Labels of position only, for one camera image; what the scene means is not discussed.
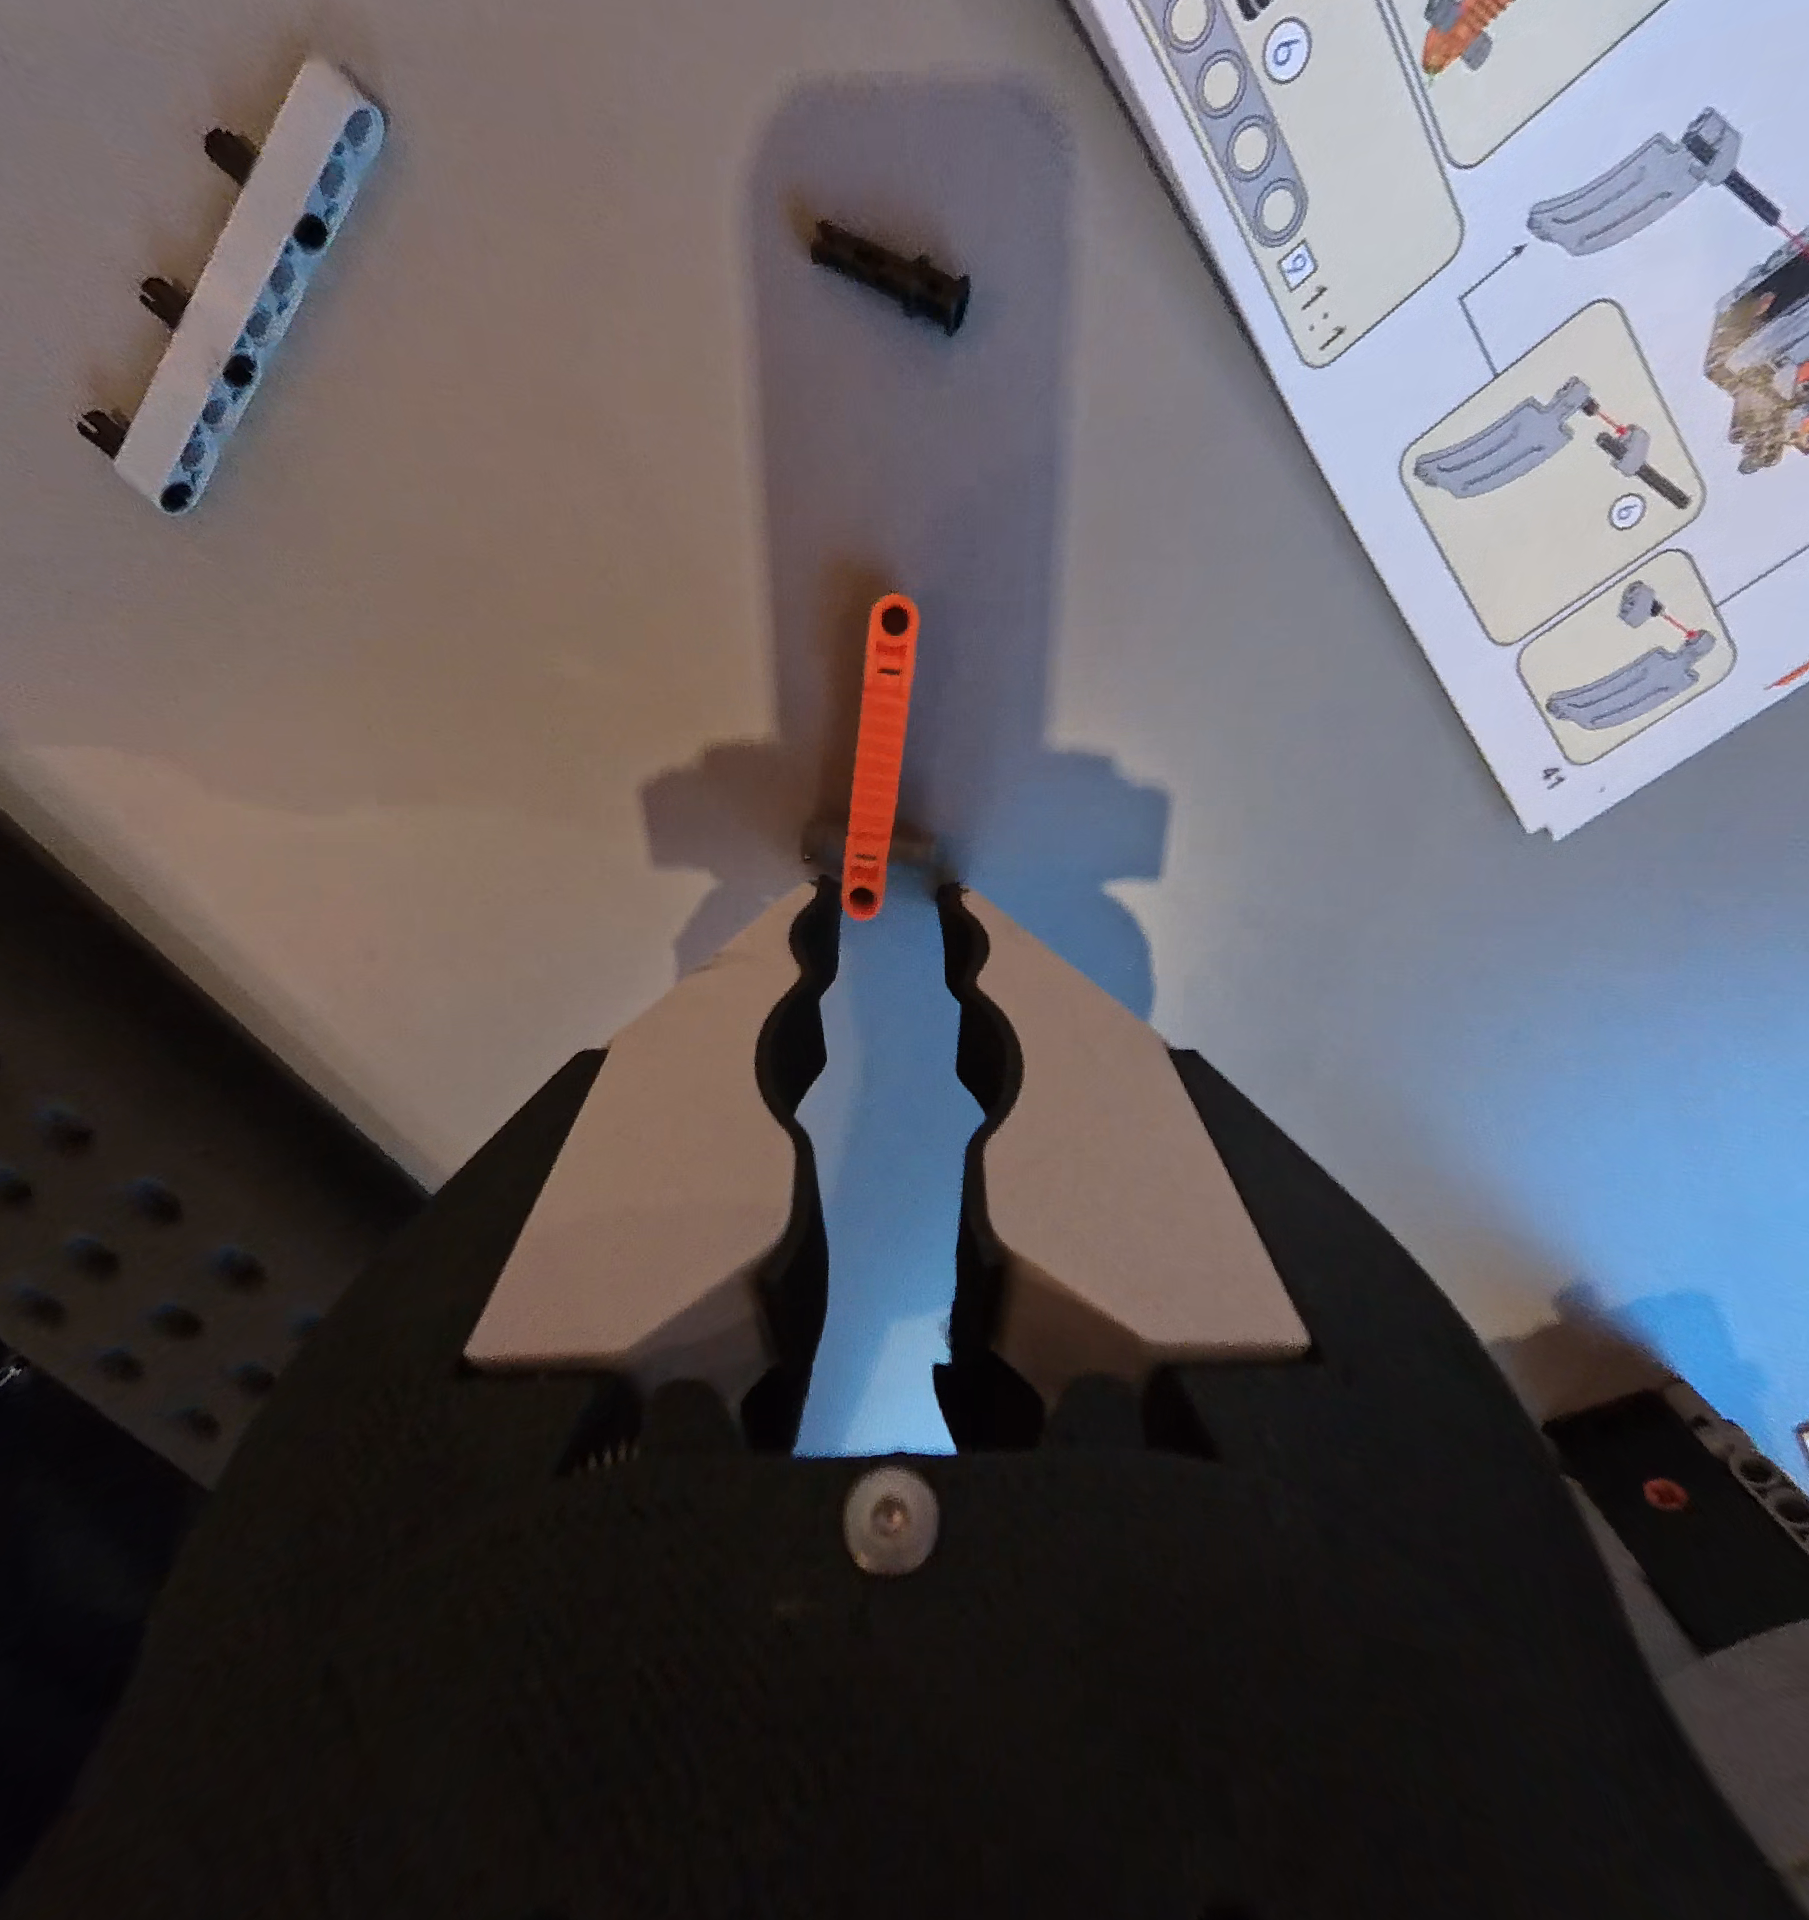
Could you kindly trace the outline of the white toy beam with holes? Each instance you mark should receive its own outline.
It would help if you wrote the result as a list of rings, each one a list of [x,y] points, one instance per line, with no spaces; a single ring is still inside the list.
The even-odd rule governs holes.
[[[237,192],[107,460],[163,517],[202,502],[387,136],[376,98],[321,58],[301,63],[259,142],[230,129],[203,135],[203,154]]]

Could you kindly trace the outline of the white instruction booklet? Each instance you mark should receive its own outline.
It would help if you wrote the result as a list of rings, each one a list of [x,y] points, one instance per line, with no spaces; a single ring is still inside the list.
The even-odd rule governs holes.
[[[1529,832],[1809,686],[1809,3],[1068,13]]]

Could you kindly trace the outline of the grey studded panel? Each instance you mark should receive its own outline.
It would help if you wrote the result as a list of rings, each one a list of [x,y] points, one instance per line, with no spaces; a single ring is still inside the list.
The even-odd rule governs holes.
[[[0,816],[0,1342],[210,1489],[427,1202]]]

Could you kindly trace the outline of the black grey toy assembly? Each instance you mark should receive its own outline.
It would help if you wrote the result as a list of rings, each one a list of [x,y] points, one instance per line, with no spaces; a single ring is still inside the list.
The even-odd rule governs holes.
[[[1809,1492],[1685,1383],[1542,1434],[1701,1652],[1809,1624]]]

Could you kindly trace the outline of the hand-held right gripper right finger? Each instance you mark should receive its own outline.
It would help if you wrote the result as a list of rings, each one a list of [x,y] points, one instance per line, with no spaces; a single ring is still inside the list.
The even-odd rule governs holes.
[[[1040,1445],[1085,1381],[1280,1366],[1311,1339],[1162,1037],[971,886],[936,896],[958,1005],[956,1291],[934,1395],[961,1452]]]

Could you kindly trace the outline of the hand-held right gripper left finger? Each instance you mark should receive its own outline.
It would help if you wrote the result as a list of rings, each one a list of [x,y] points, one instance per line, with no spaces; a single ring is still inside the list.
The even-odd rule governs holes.
[[[711,1388],[794,1448],[826,1308],[798,1108],[825,1067],[839,889],[798,884],[604,1049],[465,1346],[484,1374]]]

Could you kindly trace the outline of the orange toothed toy beam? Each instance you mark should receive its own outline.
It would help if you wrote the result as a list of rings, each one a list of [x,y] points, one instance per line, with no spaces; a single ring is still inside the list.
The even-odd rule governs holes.
[[[918,611],[903,593],[868,611],[840,898],[857,923],[885,902],[916,679]]]

